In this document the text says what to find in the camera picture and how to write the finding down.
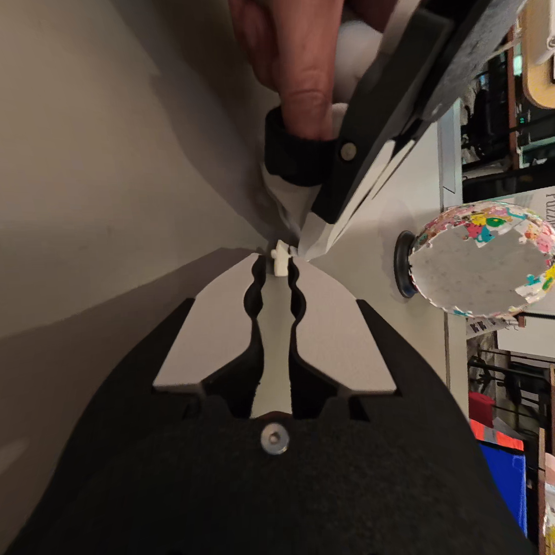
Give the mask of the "black ball stand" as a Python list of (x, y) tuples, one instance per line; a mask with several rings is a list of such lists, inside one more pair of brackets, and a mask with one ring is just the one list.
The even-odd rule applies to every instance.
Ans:
[(416, 236), (408, 231), (402, 231), (397, 237), (395, 248), (393, 251), (393, 274), (395, 283), (400, 295), (409, 300), (417, 294), (411, 276), (411, 265), (409, 263), (409, 256), (412, 253), (412, 248), (415, 243)]

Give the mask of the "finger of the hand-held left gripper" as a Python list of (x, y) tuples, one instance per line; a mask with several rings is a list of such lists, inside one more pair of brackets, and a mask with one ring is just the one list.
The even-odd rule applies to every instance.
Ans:
[(406, 156), (406, 147), (393, 155), (395, 146), (393, 140), (385, 143), (336, 223), (328, 224), (315, 213), (308, 213), (300, 234), (301, 257), (320, 257), (329, 251), (368, 194), (376, 185), (385, 184)]
[(320, 232), (309, 261), (380, 260), (393, 250), (400, 232), (424, 224), (424, 139), (401, 149), (381, 173), (370, 170), (362, 182), (364, 197), (355, 210)]

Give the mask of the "person's left hand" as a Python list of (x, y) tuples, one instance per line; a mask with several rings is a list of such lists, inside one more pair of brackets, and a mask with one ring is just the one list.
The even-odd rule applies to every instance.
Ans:
[(229, 1), (232, 29), (260, 83), (279, 94), (287, 132), (332, 139), (343, 1)]

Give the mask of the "pale wooden board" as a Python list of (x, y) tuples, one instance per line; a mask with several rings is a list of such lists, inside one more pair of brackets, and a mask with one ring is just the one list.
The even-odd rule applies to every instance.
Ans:
[(524, 1), (518, 24), (524, 93), (537, 107), (554, 109), (554, 1)]

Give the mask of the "blue plastic bin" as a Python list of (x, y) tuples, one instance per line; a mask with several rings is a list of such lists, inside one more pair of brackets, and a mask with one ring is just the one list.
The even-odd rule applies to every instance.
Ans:
[(518, 449), (479, 442), (493, 480), (512, 516), (528, 537), (526, 458)]

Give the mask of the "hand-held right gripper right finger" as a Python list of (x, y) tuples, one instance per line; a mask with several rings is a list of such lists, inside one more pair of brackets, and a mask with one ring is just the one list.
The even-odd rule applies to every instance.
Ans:
[(288, 262), (291, 328), (288, 376), (296, 419), (316, 419), (329, 399), (392, 395), (397, 386), (357, 299), (299, 257)]

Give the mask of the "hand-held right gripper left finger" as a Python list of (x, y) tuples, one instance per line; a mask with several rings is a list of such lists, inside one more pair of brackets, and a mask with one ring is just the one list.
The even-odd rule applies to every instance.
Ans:
[(218, 396), (233, 417), (249, 419), (264, 371), (258, 315), (265, 257), (250, 254), (195, 297), (153, 381), (156, 393)]

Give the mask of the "red storage box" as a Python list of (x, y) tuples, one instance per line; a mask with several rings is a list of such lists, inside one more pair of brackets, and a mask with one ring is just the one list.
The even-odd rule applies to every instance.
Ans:
[(496, 401), (477, 391), (468, 392), (469, 419), (487, 428), (493, 428), (493, 412)]

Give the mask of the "colourful puzzle ball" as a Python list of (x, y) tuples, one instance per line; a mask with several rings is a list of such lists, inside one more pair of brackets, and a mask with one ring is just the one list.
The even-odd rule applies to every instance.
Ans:
[(417, 292), (444, 312), (510, 317), (554, 288), (554, 227), (504, 201), (454, 206), (415, 237), (407, 262)]

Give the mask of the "puzzle box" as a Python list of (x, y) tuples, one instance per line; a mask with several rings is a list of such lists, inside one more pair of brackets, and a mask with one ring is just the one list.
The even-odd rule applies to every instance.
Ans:
[[(489, 199), (527, 207), (554, 226), (554, 186)], [(494, 335), (494, 344), (501, 350), (553, 358), (554, 292), (548, 293), (527, 311), (529, 315), (524, 318), (523, 328), (510, 325), (496, 331), (489, 330), (475, 338), (482, 340), (488, 335)]]

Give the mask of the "orange traffic cone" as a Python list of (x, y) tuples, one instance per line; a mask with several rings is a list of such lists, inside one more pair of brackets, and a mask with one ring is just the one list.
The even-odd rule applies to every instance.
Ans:
[(525, 451), (524, 439), (519, 433), (510, 428), (500, 418), (496, 417), (492, 422), (493, 428), (485, 426), (476, 420), (469, 420), (470, 428), (477, 441), (515, 451)]

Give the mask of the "white puzzle piece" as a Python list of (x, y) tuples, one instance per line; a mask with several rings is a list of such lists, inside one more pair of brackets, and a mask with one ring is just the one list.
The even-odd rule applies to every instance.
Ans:
[(275, 277), (285, 278), (288, 276), (288, 262), (290, 259), (289, 245), (278, 240), (271, 250), (270, 256), (273, 260)]

